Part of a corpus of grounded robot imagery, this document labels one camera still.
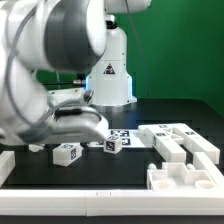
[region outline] green wall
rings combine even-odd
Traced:
[[[133,19],[149,70],[149,96],[129,18],[117,16],[128,35],[128,72],[135,95],[200,99],[224,116],[224,0],[153,0]]]

